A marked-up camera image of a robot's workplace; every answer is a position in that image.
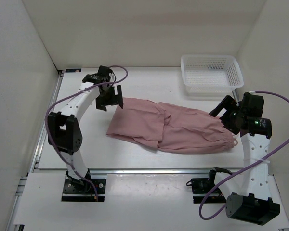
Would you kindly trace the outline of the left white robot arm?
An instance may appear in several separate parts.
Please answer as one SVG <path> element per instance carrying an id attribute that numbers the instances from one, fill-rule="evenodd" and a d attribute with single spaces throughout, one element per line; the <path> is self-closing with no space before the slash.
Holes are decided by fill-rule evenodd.
<path id="1" fill-rule="evenodd" d="M 101 65 L 97 73 L 87 74 L 76 93 L 56 101 L 45 115 L 48 143 L 66 164 L 71 185 L 81 193 L 95 192 L 97 188 L 80 152 L 83 136 L 79 123 L 92 103 L 102 111 L 107 106 L 124 105 L 120 80 L 113 68 Z"/>

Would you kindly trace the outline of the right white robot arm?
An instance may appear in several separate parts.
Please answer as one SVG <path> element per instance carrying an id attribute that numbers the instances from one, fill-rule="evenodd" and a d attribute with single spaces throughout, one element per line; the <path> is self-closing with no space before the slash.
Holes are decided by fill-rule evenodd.
<path id="1" fill-rule="evenodd" d="M 220 176 L 207 179 L 211 192 L 221 191 L 226 197 L 225 211 L 228 218 L 263 226 L 280 214 L 280 204 L 272 199 L 268 183 L 268 161 L 272 137 L 272 122 L 263 118 L 264 98 L 245 93 L 237 102 L 227 95 L 209 115 L 220 117 L 223 126 L 240 135 L 243 146 L 242 184 L 233 179 L 224 180 Z"/>

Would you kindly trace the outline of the pink trousers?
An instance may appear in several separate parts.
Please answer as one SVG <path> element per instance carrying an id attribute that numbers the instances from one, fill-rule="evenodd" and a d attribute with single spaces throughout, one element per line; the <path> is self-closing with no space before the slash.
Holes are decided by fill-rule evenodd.
<path id="1" fill-rule="evenodd" d="M 168 153 L 214 154 L 237 146 L 232 132 L 207 112 L 163 102 L 124 98 L 107 136 Z"/>

